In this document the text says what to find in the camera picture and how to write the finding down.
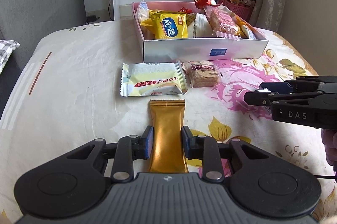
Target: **bed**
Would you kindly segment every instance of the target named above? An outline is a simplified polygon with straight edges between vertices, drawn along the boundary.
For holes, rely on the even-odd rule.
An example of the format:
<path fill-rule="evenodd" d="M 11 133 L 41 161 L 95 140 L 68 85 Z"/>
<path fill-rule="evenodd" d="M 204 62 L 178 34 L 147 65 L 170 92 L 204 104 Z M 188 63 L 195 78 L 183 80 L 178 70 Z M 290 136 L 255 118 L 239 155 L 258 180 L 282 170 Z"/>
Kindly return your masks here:
<path fill-rule="evenodd" d="M 21 212 L 13 187 L 28 170 L 95 138 L 108 143 L 141 135 L 151 124 L 151 99 L 184 99 L 184 125 L 193 134 L 226 143 L 241 138 L 315 175 L 334 175 L 326 162 L 321 130 L 271 119 L 264 107 L 248 106 L 243 95 L 261 82 L 315 75 L 281 36 L 261 30 L 269 43 L 258 59 L 216 61 L 222 81 L 185 95 L 121 97 L 122 63 L 142 62 L 130 20 L 85 25 L 43 38 L 24 68 L 0 120 L 0 213 L 16 221 Z M 144 171 L 138 160 L 134 171 Z M 201 161 L 188 161 L 201 172 Z M 223 160 L 226 175 L 230 175 Z M 318 220 L 336 213 L 333 180 L 320 180 Z"/>

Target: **purple glove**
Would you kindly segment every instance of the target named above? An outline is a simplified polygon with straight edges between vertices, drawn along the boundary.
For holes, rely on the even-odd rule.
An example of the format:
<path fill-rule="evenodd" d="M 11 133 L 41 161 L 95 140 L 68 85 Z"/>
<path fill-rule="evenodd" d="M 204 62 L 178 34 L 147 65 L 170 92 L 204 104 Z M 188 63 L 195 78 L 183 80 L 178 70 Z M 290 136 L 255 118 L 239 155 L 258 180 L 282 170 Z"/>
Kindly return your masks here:
<path fill-rule="evenodd" d="M 331 166 L 337 164 L 337 130 L 322 129 L 321 136 L 325 145 L 326 161 Z"/>

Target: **pink basket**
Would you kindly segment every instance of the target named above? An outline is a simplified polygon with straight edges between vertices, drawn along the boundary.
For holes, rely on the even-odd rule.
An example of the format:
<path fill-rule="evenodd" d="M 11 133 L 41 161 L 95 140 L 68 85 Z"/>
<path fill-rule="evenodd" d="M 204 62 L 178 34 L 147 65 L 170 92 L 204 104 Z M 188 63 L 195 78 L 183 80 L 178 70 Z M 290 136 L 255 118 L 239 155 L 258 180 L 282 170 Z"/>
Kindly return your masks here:
<path fill-rule="evenodd" d="M 236 15 L 240 16 L 243 20 L 249 21 L 250 16 L 252 15 L 253 8 L 252 7 L 242 7 L 239 5 L 232 4 L 227 0 L 218 0 L 218 5 L 224 5 L 230 11 L 234 12 Z"/>

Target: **pink cardboard box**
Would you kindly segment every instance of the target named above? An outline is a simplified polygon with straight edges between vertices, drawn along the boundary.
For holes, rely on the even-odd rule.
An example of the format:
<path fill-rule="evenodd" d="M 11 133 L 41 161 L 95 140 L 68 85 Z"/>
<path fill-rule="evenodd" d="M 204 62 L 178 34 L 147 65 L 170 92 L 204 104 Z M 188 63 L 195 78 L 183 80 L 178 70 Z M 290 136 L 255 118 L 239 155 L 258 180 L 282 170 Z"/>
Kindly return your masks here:
<path fill-rule="evenodd" d="M 195 13 L 203 12 L 197 9 L 193 2 L 147 2 L 147 5 L 149 9 L 177 12 L 185 7 Z M 237 41 L 217 37 L 146 40 L 136 16 L 138 6 L 139 3 L 132 3 L 136 35 L 143 52 L 143 61 L 146 63 L 259 58 L 268 44 L 268 40 L 254 28 L 252 31 L 256 40 Z"/>

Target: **red candy wrapper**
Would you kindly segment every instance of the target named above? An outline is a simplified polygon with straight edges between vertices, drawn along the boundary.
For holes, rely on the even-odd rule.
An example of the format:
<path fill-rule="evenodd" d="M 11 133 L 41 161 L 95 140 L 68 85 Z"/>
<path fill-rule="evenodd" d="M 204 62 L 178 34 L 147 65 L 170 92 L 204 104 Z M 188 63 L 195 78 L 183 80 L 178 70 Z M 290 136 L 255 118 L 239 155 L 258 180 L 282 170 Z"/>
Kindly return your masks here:
<path fill-rule="evenodd" d="M 188 8 L 185 8 L 185 7 L 182 7 L 179 12 L 184 12 L 184 13 L 187 13 L 187 14 L 192 14 L 193 11 L 191 9 L 188 9 Z"/>
<path fill-rule="evenodd" d="M 205 5 L 216 5 L 215 0 L 194 0 L 194 2 L 198 9 L 203 9 Z"/>

